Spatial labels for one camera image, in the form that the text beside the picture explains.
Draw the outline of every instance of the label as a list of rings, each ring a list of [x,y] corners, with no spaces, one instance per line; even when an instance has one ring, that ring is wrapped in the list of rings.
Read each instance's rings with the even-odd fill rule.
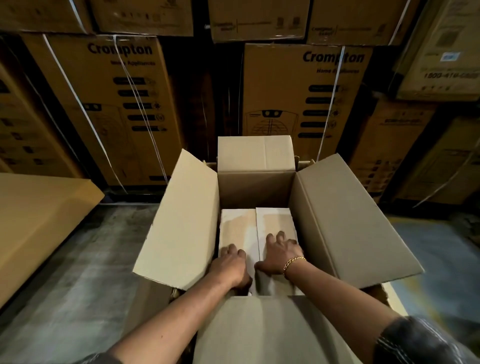
[[[440,58],[440,62],[455,62],[460,57],[460,52],[445,52]]]

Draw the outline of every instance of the sleeve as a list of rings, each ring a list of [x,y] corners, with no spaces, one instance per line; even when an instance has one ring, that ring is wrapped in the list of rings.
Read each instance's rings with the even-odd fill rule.
[[[91,354],[73,364],[122,364],[120,360],[106,352]]]
[[[373,364],[480,364],[465,346],[422,318],[401,317],[377,340]]]

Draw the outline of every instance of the open cardboard box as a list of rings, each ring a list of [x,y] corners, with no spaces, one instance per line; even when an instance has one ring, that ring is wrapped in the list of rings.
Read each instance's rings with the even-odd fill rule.
[[[217,171],[182,150],[134,273],[162,284],[150,283],[152,290],[165,286],[187,290],[204,276],[213,257],[220,210],[261,206],[289,207],[307,259],[355,287],[369,287],[423,272],[339,155],[300,164],[310,165],[296,170],[288,135],[219,137]],[[283,326],[273,323],[275,311],[283,313],[285,322],[297,322],[296,340],[301,342],[315,336],[316,349],[324,352],[322,340],[329,338],[334,346],[338,334],[308,302],[297,303],[302,299],[306,300],[301,296],[229,298],[201,330],[194,361],[273,362],[275,357],[262,361],[265,352],[252,348],[244,347],[244,355],[236,360],[228,350],[218,348],[220,342],[225,348],[225,340],[235,346],[252,337],[266,345],[281,346],[281,341],[291,335],[288,329],[275,337],[270,335],[273,329]],[[241,315],[251,319],[242,323],[239,314],[224,316],[224,310],[239,308]],[[310,314],[320,315],[318,320],[324,325],[311,328],[305,321]],[[231,317],[235,323],[219,317]],[[216,341],[232,330],[235,335]],[[318,330],[325,333],[323,339],[319,338]],[[299,350],[306,348],[300,345],[294,352]]]

